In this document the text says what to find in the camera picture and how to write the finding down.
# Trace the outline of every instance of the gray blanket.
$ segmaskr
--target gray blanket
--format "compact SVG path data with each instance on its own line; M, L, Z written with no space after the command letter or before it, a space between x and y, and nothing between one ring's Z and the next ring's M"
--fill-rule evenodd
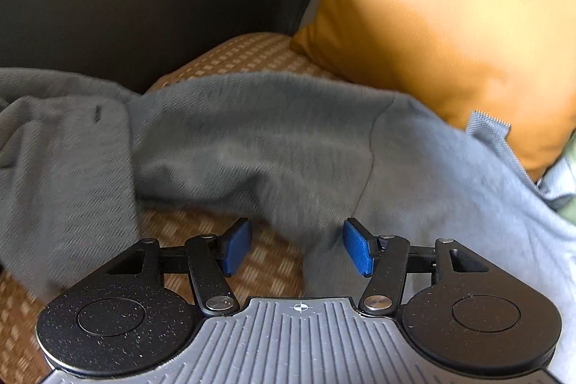
M417 245L455 238L547 295L564 327L551 370L574 382L575 227L408 96L290 74L139 96L22 69L0 69L0 96L0 262L36 294L133 243L136 201L153 200L267 219L304 252L309 295L358 299L340 238L355 216Z

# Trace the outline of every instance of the seat cushion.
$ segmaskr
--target seat cushion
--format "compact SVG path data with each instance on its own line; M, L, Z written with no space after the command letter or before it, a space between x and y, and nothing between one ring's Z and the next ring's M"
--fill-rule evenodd
M278 33L248 33L222 43L180 69L160 78L157 90L188 78L229 72L294 72L314 77L336 76L290 49L290 37Z
M322 0L293 48L458 128L475 110L509 123L537 180L576 127L575 44L576 0Z
M162 77L151 91L215 73L291 71L335 78L305 56L291 51L289 42L290 37L274 33L241 35ZM191 236L221 234L234 220L198 209L146 210L140 226L143 237L157 238L161 246L179 246ZM252 250L229 282L240 303L255 296L300 297L301 256L269 226L255 225ZM186 275L166 275L165 286L193 302ZM43 307L42 301L28 294L7 272L0 274L0 379L6 384L35 384L49 371L34 334Z

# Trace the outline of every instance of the orange leather cushion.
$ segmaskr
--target orange leather cushion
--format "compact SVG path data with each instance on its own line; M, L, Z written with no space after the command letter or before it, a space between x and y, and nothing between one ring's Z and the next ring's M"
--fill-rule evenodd
M461 129L474 110L508 122L533 180L576 127L576 0L322 0L291 47Z

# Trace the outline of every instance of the gray ribbed surface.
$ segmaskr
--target gray ribbed surface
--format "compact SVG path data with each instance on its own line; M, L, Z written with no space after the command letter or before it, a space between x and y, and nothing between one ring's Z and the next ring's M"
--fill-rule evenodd
M426 362L393 321L362 317L347 299L302 302L305 311L298 310L299 300L253 299L234 317L211 318L178 357L139 376L91 380L56 371L44 384L482 382ZM544 371L498 382L557 384Z

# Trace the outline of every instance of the light blue fabric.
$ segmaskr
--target light blue fabric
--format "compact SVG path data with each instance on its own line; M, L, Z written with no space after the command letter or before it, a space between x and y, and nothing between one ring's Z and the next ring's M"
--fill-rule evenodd
M533 184L528 173L516 157L506 141L510 132L510 124L495 119L485 113L472 113L466 134L485 144L491 151L510 168L524 185L545 201L554 210L563 207L569 200L576 197L576 180L572 175L571 165L564 154L545 176Z
M576 225L576 133L566 144L561 157L540 181L544 191L562 194L553 207L558 215Z
M304 253L309 295L358 300L353 216L414 245L457 239L548 296L564 327L551 370L574 382L575 227L489 141L409 96L265 73L137 96L22 69L0 70L0 96L0 261L36 292L134 241L137 197L267 219ZM410 276L407 294L423 286Z

